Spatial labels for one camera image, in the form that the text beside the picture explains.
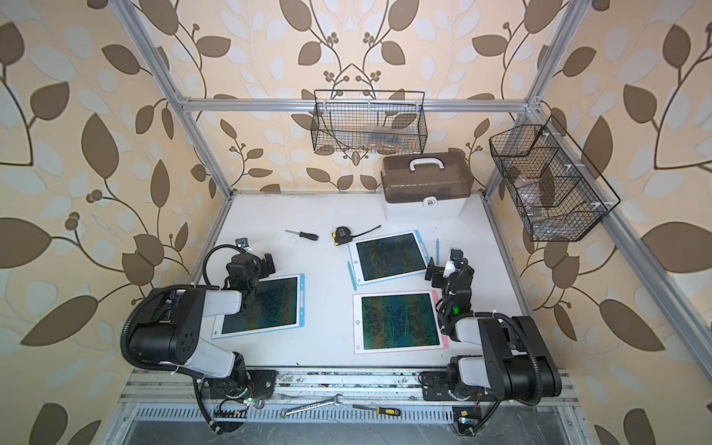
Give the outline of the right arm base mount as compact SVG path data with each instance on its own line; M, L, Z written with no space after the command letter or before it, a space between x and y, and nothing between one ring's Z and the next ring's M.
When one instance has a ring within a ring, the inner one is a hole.
M418 375L422 396L426 402L494 402L496 398L489 389L467 387L456 389L446 371L424 371Z

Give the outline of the pink writing tablet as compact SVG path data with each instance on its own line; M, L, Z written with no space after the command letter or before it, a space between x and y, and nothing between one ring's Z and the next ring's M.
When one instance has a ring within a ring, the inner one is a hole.
M354 352L425 352L446 350L449 341L439 331L437 292L404 291L355 294Z

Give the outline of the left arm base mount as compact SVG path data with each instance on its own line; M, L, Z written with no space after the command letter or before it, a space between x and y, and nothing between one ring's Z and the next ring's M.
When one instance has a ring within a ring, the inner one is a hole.
M200 395L206 399L246 400L269 399L276 388L277 371L247 369L224 379L205 379L198 384Z

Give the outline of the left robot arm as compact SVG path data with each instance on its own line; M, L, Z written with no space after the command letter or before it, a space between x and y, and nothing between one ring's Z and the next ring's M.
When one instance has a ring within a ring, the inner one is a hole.
M226 265L224 283L215 286L208 278L207 265L219 250L237 254ZM198 381L226 380L246 387L250 376L244 357L202 339L202 322L241 312L255 297L260 281L275 272L270 253L261 258L248 251L244 242L212 248L202 263L202 285L160 287L137 303L122 328L122 357L135 368L176 372Z

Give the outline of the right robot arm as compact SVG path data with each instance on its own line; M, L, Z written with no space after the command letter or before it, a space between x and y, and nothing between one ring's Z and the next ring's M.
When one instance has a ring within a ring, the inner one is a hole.
M445 266L428 262L425 279L441 292L436 303L439 332L454 342L480 348L481 354L452 357L443 376L422 373L424 396L435 393L465 402L489 395L529 406L559 396L560 373L533 319L474 311L474 273L461 250L453 250Z

